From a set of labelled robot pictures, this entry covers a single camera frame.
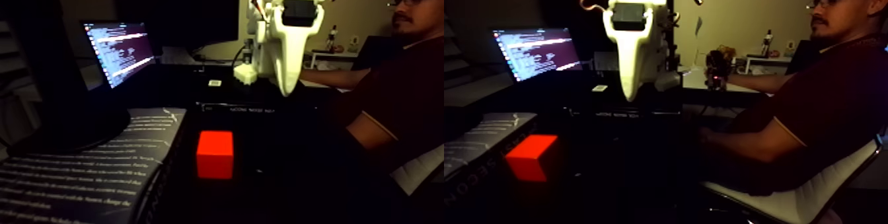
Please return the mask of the person's right hand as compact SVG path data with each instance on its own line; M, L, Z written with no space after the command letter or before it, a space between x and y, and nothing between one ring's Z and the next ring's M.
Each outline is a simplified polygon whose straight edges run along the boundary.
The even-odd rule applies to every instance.
M727 91L729 73L725 72L707 72L705 85L710 91Z

